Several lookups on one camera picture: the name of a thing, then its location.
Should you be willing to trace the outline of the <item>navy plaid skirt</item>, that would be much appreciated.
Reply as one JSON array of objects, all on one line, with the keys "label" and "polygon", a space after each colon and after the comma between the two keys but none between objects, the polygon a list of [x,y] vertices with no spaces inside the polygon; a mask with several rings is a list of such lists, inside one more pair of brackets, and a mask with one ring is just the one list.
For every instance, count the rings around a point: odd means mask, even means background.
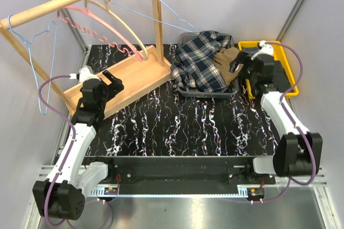
[{"label": "navy plaid skirt", "polygon": [[230,48],[232,36],[209,30],[179,47],[171,74],[177,86],[185,91],[223,92],[228,86],[214,64],[214,56],[221,49]]}]

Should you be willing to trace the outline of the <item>light wooden hanger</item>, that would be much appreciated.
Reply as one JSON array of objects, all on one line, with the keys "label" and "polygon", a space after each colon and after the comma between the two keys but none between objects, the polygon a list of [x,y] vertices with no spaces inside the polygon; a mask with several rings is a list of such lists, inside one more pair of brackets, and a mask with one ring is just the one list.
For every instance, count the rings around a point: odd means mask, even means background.
[{"label": "light wooden hanger", "polygon": [[[142,41],[139,39],[139,37],[132,31],[132,29],[121,19],[119,18],[115,13],[112,12],[112,10],[109,7],[109,2],[110,0],[103,0],[104,5],[99,3],[98,1],[95,0],[84,0],[84,6],[86,9],[86,13],[93,18],[96,18],[102,25],[104,25],[106,28],[108,28],[111,32],[116,34],[124,43],[126,43],[129,48],[135,53],[135,58],[139,61],[146,61],[148,60],[148,52],[147,49],[145,48],[144,44]],[[89,8],[88,8],[88,3],[97,6],[98,8],[104,10],[106,13],[111,15],[113,18],[115,18],[117,21],[119,21],[124,28],[128,30],[128,32],[132,35],[132,37],[138,42],[138,44],[141,46],[143,53],[141,54],[136,48],[124,37],[122,36],[117,30],[115,30],[112,26],[110,26],[108,23],[106,23],[103,20],[100,20],[95,14],[93,14]]]}]

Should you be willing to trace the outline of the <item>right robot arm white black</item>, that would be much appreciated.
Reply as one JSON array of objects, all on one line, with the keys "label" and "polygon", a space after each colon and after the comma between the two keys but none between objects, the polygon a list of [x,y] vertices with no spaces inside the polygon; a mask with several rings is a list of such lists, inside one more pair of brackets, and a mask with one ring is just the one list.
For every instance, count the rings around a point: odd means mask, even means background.
[{"label": "right robot arm white black", "polygon": [[237,71],[240,78],[249,81],[253,97],[260,100],[280,138],[273,156],[254,158],[253,166],[244,170],[245,180],[256,184],[263,174],[314,179],[319,171],[323,139],[319,133],[310,132],[287,104],[284,92],[290,84],[273,51],[258,48],[240,51],[229,71]]}]

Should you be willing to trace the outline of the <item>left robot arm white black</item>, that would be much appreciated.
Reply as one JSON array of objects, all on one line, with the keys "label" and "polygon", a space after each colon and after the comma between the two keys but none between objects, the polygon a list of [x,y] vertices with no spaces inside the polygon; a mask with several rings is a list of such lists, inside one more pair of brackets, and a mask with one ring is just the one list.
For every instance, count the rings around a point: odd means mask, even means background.
[{"label": "left robot arm white black", "polygon": [[70,134],[62,153],[44,181],[36,181],[32,192],[39,213],[48,224],[52,218],[78,220],[85,199],[99,182],[112,183],[116,171],[107,163],[92,162],[89,168],[80,173],[80,167],[90,143],[95,138],[105,118],[107,102],[124,90],[122,81],[108,70],[102,74],[110,83],[106,84],[88,67],[67,77],[81,83],[81,98],[77,102],[75,113],[67,118],[60,111],[43,103],[61,116],[70,126]]}]

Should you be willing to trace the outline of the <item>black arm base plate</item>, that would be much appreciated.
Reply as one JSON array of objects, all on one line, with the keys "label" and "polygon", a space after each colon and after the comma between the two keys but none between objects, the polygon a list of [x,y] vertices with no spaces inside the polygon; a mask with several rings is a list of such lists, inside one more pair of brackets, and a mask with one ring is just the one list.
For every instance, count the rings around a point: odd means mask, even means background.
[{"label": "black arm base plate", "polygon": [[204,180],[232,177],[242,174],[246,182],[257,183],[259,176],[253,170],[253,158],[238,156],[89,156],[84,159],[86,165],[94,161],[104,162],[110,166],[110,174],[105,183],[113,183],[125,172],[133,181],[139,179],[153,180]]}]

